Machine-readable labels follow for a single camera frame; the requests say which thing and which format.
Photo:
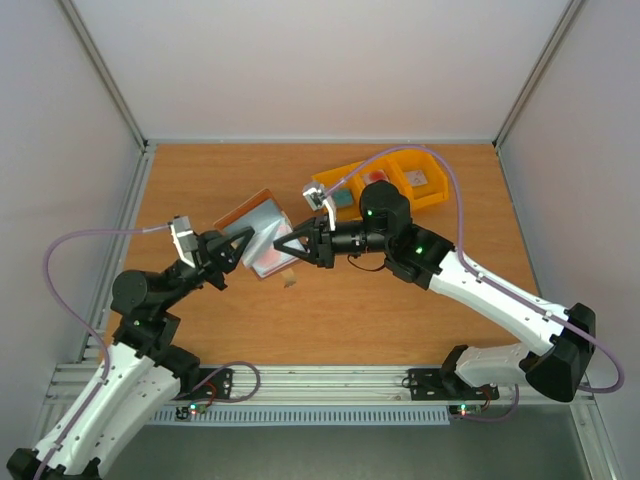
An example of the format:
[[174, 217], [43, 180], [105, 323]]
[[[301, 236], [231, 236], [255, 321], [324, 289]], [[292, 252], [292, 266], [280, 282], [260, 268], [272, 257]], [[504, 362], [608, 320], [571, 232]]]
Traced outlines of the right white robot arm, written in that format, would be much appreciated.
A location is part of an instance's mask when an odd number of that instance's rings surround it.
[[359, 221], [334, 214], [313, 217], [274, 242], [276, 250], [330, 269], [338, 255], [381, 252], [396, 278], [451, 298], [517, 338], [506, 347], [452, 349], [440, 385], [463, 396], [486, 384], [526, 384], [543, 396], [570, 402], [593, 356], [595, 312], [546, 301], [474, 263], [451, 241], [413, 222], [408, 199], [392, 184], [365, 187]]

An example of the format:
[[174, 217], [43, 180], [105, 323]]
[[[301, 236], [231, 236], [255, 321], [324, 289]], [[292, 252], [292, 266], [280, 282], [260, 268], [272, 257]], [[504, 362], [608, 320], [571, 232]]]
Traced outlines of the brown leather card holder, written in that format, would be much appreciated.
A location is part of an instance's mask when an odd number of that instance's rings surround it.
[[219, 218], [214, 223], [214, 226], [226, 234], [235, 233], [244, 227], [252, 227], [254, 229], [254, 237], [242, 255], [242, 265], [251, 271], [258, 280], [266, 280], [269, 277], [280, 276], [283, 280], [284, 287], [289, 288], [297, 283], [297, 277], [293, 271], [293, 265], [297, 262], [296, 259], [293, 264], [264, 279], [259, 278], [254, 271], [249, 268], [249, 263], [252, 261], [257, 250], [258, 241], [266, 232], [279, 223], [287, 223], [291, 227], [288, 216], [276, 200], [274, 194], [269, 189], [263, 189], [240, 206]]

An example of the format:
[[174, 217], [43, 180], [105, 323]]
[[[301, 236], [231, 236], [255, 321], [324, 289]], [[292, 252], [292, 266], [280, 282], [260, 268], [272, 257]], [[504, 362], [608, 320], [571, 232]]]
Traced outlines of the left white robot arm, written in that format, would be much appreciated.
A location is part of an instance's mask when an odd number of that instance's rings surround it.
[[83, 391], [32, 448], [19, 448], [7, 469], [14, 479], [101, 479], [152, 415], [171, 400], [195, 395], [200, 360], [174, 345], [180, 324], [171, 308], [210, 284], [226, 287], [254, 230], [195, 233], [187, 218], [167, 226], [177, 260], [161, 272], [125, 270], [112, 284], [121, 320]]

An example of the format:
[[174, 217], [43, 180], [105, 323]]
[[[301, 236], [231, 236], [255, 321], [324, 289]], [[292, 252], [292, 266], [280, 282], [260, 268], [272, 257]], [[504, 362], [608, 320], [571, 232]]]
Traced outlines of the red circle white card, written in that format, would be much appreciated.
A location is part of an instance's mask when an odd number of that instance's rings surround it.
[[287, 223], [279, 223], [277, 226], [273, 226], [258, 241], [257, 250], [249, 263], [249, 268], [259, 278], [267, 278], [295, 262], [295, 258], [292, 255], [276, 250], [273, 246], [275, 240], [290, 232], [291, 227]]

